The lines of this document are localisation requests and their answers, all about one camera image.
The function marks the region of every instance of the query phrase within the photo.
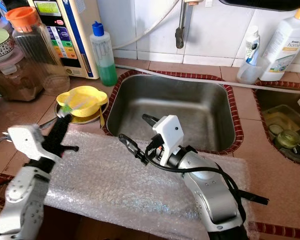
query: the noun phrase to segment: metal plate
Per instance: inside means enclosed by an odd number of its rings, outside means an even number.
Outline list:
[[[102,109],[102,113],[104,113],[109,105],[109,101],[105,104],[103,104],[101,106]],[[58,103],[55,104],[54,107],[54,114],[57,115],[57,112],[60,109],[60,105]],[[98,120],[100,117],[100,110],[98,110],[95,114],[91,115],[91,116],[86,116],[86,117],[79,117],[79,116],[73,116],[72,121],[70,122],[70,124],[88,124],[88,123],[92,123],[96,120]]]

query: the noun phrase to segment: yellow bowl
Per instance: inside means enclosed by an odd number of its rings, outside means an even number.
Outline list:
[[[83,118],[95,114],[100,106],[108,102],[108,96],[93,86],[78,86],[57,96],[56,101],[60,106],[67,103],[72,109],[83,104],[71,112],[72,115]]]

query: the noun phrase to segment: white bottle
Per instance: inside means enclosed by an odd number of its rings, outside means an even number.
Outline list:
[[[251,26],[246,31],[244,61],[252,66],[257,65],[260,36],[258,26]]]
[[[101,82],[107,87],[114,86],[118,82],[118,77],[110,34],[104,31],[104,26],[97,21],[92,24],[92,30],[90,42]]]
[[[269,64],[264,69],[261,81],[279,81],[287,67],[300,51],[300,8],[294,17],[286,18],[279,23],[263,58]]]

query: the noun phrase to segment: countertop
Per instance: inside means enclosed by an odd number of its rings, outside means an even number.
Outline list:
[[[181,63],[150,62],[117,58],[116,63],[142,69],[182,73],[215,75],[225,81],[235,82],[238,68],[202,66]],[[126,72],[118,69],[118,76]],[[300,83],[300,73],[286,72],[281,81]],[[90,85],[106,92],[100,80],[72,77],[70,87]],[[230,156],[245,159],[250,177],[250,191],[270,199],[268,206],[252,204],[255,220],[260,223],[300,229],[300,165],[286,159],[268,141],[253,91],[232,87],[238,109],[244,139]],[[52,119],[56,96],[41,93],[31,102],[5,101],[0,99],[0,136],[12,125],[43,124]],[[101,134],[99,121],[85,125],[71,125],[70,130]],[[0,174],[15,175],[28,159],[17,152],[10,142],[0,144]]]

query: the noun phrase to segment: stainless steel sink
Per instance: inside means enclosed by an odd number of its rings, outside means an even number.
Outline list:
[[[261,111],[265,112],[269,109],[280,105],[287,105],[300,114],[300,106],[298,105],[298,100],[300,99],[300,94],[284,93],[284,92],[274,92],[267,90],[257,90],[256,97],[260,104]],[[300,144],[297,146],[297,153],[290,149],[281,148],[280,152],[283,153],[286,157],[290,158],[293,161],[300,163]]]
[[[177,115],[184,145],[199,150],[222,151],[235,140],[228,95],[219,84],[174,80],[137,74],[123,80],[106,126],[111,134],[150,140],[152,128],[142,114],[157,118]]]

